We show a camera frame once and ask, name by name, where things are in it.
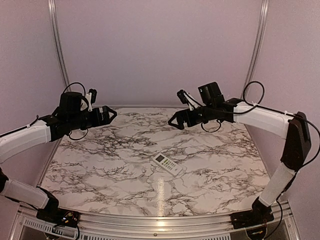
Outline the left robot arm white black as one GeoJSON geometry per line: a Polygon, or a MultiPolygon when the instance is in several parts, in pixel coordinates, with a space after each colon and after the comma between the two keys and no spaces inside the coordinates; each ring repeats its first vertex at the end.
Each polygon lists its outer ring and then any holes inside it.
{"type": "MultiPolygon", "coordinates": [[[[97,92],[64,92],[60,96],[58,107],[52,114],[37,117],[35,121],[23,127],[1,134],[0,162],[35,146],[51,143],[69,136],[72,131],[87,131],[90,128],[109,125],[117,112],[108,106],[102,108],[92,105],[97,92]]],[[[59,207],[59,201],[49,191],[29,184],[9,179],[0,174],[0,194],[12,201],[23,202],[37,210],[37,218],[55,224],[69,224],[77,221],[78,214],[59,207]]]]}

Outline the white remote control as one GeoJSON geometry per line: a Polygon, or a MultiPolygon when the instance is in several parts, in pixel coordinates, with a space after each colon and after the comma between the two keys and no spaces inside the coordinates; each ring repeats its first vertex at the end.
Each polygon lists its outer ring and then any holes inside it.
{"type": "Polygon", "coordinates": [[[177,176],[183,169],[180,165],[175,163],[169,157],[165,156],[163,153],[158,153],[152,158],[152,161],[162,169],[166,170],[172,176],[177,176]]]}

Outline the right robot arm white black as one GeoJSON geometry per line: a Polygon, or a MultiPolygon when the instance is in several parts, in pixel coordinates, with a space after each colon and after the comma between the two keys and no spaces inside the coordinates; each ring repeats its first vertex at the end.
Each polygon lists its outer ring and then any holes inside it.
{"type": "Polygon", "coordinates": [[[263,106],[260,100],[249,102],[244,96],[225,99],[216,82],[202,85],[198,91],[202,103],[183,89],[177,92],[179,100],[188,108],[174,113],[168,124],[180,130],[210,121],[244,125],[270,180],[251,209],[233,213],[231,220],[237,228],[273,220],[272,204],[291,187],[299,171],[307,165],[312,139],[306,115],[300,111],[289,113],[272,109],[263,106]]]}

